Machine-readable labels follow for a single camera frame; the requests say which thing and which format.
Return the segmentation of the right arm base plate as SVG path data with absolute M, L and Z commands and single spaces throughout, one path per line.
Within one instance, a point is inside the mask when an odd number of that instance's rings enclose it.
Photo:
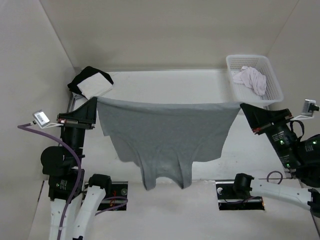
M 255 203 L 262 202 L 262 198 L 259 196 L 242 196 L 240 193 L 236 193 L 233 188 L 233 182 L 222 181 L 216 182 L 216 193 L 219 203 L 226 204 L 245 204 L 245 203 Z

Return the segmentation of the grey tank top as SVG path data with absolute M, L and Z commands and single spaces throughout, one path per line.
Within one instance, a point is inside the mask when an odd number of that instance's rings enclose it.
M 194 162 L 219 159 L 240 104 L 159 104 L 99 97 L 97 111 L 102 132 L 110 137 L 119 159 L 140 168 L 149 191 L 158 178 L 185 189 L 192 183 Z

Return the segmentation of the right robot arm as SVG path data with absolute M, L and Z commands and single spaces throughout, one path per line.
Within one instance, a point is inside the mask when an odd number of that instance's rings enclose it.
M 238 173 L 232 185 L 233 194 L 243 200 L 267 197 L 288 203 L 320 216 L 320 136 L 304 139 L 305 116 L 294 117 L 287 108 L 267 110 L 248 103 L 240 107 L 255 135 L 266 135 L 283 168 L 291 179 L 304 187 L 292 187 L 269 178 L 259 179 Z

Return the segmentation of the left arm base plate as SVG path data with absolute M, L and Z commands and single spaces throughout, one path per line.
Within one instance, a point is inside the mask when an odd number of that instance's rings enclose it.
M 126 199 L 128 198 L 128 182 L 127 181 L 113 181 L 110 190 L 101 201 L 98 211 L 103 211 L 113 207 L 113 211 L 125 211 L 127 209 Z

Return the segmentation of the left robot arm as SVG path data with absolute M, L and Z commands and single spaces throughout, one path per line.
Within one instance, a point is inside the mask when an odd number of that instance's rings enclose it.
M 85 134 L 96 123 L 97 103 L 93 97 L 74 111 L 60 113 L 59 145 L 47 147 L 41 154 L 42 172 L 49 176 L 51 240 L 85 239 L 101 201 L 112 195 L 111 177 L 96 173 L 89 178 L 86 195 L 82 194 Z

